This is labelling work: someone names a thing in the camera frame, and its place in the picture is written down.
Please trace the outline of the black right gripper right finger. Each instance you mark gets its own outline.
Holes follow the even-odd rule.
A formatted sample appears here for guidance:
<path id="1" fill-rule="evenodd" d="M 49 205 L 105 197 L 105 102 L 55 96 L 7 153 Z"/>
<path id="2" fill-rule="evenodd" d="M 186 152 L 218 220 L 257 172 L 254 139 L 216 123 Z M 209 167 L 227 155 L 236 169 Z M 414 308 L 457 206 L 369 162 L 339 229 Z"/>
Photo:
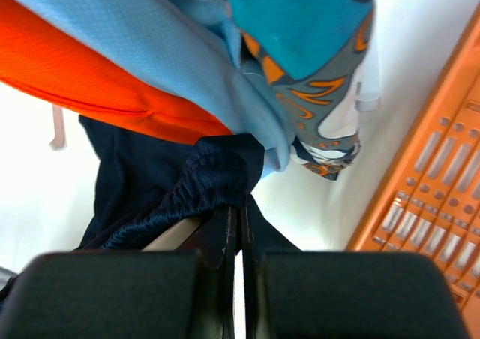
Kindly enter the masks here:
<path id="1" fill-rule="evenodd" d="M 248 338 L 468 338 L 437 266 L 410 252 L 303 251 L 241 210 Z"/>

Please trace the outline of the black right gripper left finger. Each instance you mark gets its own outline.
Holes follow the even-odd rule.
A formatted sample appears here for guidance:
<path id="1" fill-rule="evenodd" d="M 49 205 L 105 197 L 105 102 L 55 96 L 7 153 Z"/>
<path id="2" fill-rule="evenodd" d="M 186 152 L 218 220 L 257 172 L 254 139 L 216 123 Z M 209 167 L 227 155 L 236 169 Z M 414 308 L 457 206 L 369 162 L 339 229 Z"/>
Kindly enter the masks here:
<path id="1" fill-rule="evenodd" d="M 15 280 L 3 338 L 232 338 L 237 214 L 175 250 L 46 253 Z"/>

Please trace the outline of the navy blue shorts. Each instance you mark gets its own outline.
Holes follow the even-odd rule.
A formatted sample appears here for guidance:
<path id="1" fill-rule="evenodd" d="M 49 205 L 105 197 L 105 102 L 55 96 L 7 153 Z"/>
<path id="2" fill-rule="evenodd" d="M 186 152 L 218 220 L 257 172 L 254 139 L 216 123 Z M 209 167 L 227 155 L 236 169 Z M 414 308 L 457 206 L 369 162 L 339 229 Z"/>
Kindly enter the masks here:
<path id="1" fill-rule="evenodd" d="M 185 218 L 240 209 L 260 180 L 265 149 L 250 134 L 168 142 L 85 116 L 100 165 L 81 250 L 141 250 Z"/>

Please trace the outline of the light blue shorts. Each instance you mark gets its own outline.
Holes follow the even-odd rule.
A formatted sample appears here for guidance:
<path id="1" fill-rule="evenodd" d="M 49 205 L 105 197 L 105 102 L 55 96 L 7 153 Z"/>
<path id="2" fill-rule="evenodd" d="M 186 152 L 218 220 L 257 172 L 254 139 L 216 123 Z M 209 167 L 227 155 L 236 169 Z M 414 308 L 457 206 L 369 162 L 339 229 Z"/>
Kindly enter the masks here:
<path id="1" fill-rule="evenodd" d="M 138 80 L 253 134 L 265 175 L 286 169 L 293 132 L 260 65 L 242 58 L 224 0 L 16 1 Z"/>

